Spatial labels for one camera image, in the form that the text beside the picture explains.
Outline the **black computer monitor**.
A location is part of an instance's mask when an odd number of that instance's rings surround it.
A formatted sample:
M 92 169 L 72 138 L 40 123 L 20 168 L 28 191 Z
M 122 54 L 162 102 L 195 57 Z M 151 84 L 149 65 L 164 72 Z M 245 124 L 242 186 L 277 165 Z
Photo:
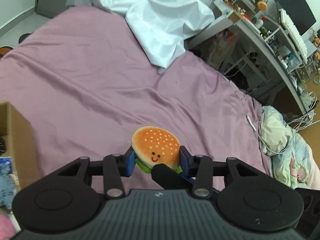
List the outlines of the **black computer monitor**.
M 306 0 L 276 0 L 286 10 L 287 14 L 297 27 L 300 35 L 305 34 L 315 23 L 313 15 Z

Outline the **blue tissue packet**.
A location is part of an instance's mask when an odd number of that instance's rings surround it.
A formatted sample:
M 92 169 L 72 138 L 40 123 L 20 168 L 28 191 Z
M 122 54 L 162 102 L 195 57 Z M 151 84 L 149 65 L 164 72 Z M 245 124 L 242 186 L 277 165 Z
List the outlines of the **blue tissue packet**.
M 9 170 L 9 174 L 13 174 L 13 170 L 12 170 L 12 159 L 10 156 L 1 156 L 0 157 L 0 164 L 4 164 L 6 165 L 6 167 Z

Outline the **pink bed sheet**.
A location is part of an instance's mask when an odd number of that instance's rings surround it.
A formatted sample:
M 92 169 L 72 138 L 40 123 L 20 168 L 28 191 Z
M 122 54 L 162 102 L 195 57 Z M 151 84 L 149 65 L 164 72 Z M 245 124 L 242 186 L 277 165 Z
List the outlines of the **pink bed sheet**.
M 1 59 L 1 100 L 30 122 L 41 177 L 123 154 L 143 126 L 192 154 L 271 172 L 253 131 L 260 103 L 189 51 L 159 74 L 125 20 L 93 7 L 63 12 Z

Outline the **plush hamburger toy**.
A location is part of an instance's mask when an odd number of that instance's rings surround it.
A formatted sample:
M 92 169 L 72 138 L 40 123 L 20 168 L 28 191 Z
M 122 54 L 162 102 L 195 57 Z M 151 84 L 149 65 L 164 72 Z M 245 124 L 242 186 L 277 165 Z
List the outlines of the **plush hamburger toy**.
M 136 164 L 145 173 L 150 173 L 158 164 L 181 173 L 180 142 L 171 132 L 154 126 L 141 127 L 133 133 L 131 146 Z

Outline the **orange plastic bag under desk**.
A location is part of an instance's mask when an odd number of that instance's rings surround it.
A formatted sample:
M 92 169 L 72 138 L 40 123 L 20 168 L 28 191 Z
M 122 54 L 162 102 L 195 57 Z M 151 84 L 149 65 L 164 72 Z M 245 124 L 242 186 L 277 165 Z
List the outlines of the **orange plastic bag under desk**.
M 218 70 L 221 63 L 231 55 L 237 41 L 238 37 L 229 29 L 225 29 L 215 35 L 215 40 L 210 47 L 206 62 L 212 68 Z

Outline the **white plastic cover sheet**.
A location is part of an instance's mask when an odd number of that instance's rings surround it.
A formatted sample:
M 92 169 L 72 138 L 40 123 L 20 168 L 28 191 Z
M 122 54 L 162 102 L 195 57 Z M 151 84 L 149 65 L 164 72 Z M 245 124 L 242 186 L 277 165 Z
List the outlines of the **white plastic cover sheet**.
M 214 20 L 213 12 L 200 0 L 67 0 L 66 5 L 91 5 L 125 18 L 161 74 L 185 53 L 185 40 Z

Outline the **brown cardboard box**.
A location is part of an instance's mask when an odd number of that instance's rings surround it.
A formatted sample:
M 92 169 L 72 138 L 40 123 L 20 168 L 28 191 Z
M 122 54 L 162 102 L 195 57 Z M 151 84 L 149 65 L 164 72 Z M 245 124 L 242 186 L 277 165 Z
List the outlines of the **brown cardboard box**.
M 1 102 L 1 156 L 12 159 L 13 174 L 1 164 L 1 173 L 11 177 L 15 196 L 41 178 L 37 149 L 30 122 L 8 101 Z M 17 215 L 12 210 L 16 231 L 20 231 Z

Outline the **white desk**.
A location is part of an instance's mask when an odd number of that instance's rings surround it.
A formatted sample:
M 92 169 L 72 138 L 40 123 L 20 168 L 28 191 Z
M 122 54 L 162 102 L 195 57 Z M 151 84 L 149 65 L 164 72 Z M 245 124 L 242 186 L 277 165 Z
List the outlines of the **white desk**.
M 273 87 L 266 89 L 268 83 L 274 82 L 274 78 L 267 79 L 253 62 L 249 61 L 248 54 L 245 54 L 241 60 L 248 63 L 251 70 L 263 81 L 262 85 L 252 89 L 251 94 L 253 94 L 257 100 L 271 105 L 279 91 L 287 88 L 301 113 L 305 114 L 307 112 L 306 106 L 302 102 L 297 89 L 294 87 L 289 74 L 271 48 L 268 47 L 268 44 L 259 37 L 251 27 L 249 27 L 247 20 L 242 18 L 234 9 L 222 0 L 213 0 L 210 6 L 213 7 L 215 11 L 220 11 L 221 15 L 213 20 L 213 22 L 203 29 L 203 31 L 185 42 L 186 48 L 193 49 L 227 28 L 238 28 L 241 32 L 241 39 L 243 41 L 248 41 L 247 47 L 254 48 L 258 55 L 266 60 L 266 65 L 271 66 L 273 71 L 276 72 L 281 79 L 280 83 L 274 83 Z

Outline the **pastel floral quilt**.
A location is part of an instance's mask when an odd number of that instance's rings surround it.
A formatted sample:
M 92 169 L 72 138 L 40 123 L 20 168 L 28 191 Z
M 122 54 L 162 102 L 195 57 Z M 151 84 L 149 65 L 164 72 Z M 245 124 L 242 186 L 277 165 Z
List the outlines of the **pastel floral quilt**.
M 272 106 L 262 107 L 260 136 L 277 181 L 292 189 L 319 190 L 319 168 L 311 147 Z

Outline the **white keyboard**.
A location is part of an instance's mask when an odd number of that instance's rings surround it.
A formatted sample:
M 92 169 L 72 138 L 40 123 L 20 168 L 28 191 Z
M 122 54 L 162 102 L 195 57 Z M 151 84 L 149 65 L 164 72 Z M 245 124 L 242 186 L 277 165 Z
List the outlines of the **white keyboard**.
M 279 9 L 279 15 L 280 15 L 281 25 L 284 27 L 285 30 L 287 30 L 289 37 L 291 38 L 292 42 L 295 44 L 296 48 L 298 49 L 298 52 L 300 53 L 300 57 L 302 58 L 303 62 L 307 63 L 308 49 L 297 27 L 295 26 L 291 17 L 287 14 L 286 10 Z

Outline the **grey fluffy plush toy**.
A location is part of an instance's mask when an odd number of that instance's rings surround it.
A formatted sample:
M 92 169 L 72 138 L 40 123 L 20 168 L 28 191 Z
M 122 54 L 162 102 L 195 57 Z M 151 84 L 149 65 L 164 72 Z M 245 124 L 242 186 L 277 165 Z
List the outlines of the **grey fluffy plush toy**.
M 12 201 L 15 185 L 11 177 L 1 173 L 1 239 L 11 239 L 16 234 L 12 220 Z

